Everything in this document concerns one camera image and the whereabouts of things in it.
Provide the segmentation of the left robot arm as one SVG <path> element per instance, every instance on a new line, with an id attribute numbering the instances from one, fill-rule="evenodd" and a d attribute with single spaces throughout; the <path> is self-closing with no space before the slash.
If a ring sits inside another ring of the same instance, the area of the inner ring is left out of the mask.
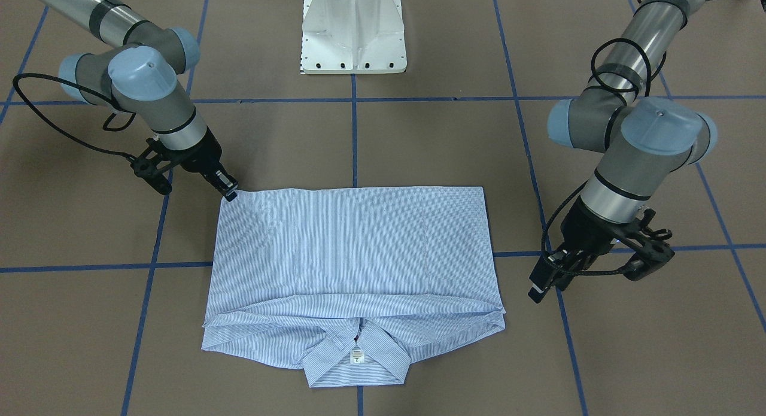
<path id="1" fill-rule="evenodd" d="M 591 59 L 582 94 L 551 110 L 550 140 L 603 156 L 567 198 L 563 242 L 543 249 L 530 274 L 533 302 L 551 288 L 565 290 L 576 276 L 602 276 L 591 266 L 618 242 L 633 255 L 612 274 L 632 281 L 673 258 L 672 233 L 649 227 L 655 211 L 645 205 L 668 174 L 703 159 L 718 133 L 708 116 L 649 92 L 674 37 L 709 1 L 721 0 L 642 0 L 623 34 L 604 43 L 604 62 Z"/>

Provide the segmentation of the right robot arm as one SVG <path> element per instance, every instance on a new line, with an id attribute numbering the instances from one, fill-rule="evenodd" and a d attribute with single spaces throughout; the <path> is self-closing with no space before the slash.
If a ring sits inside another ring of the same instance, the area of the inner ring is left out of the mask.
<path id="1" fill-rule="evenodd" d="M 153 136 L 140 155 L 102 149 L 126 159 L 137 178 L 161 195 L 175 167 L 200 174 L 222 197 L 237 197 L 238 182 L 221 164 L 222 149 L 178 76 L 200 59 L 199 43 L 185 29 L 162 29 L 119 0 L 39 0 L 111 47 L 99 55 L 61 62 L 59 83 L 72 98 L 106 106 L 113 115 L 143 119 Z"/>

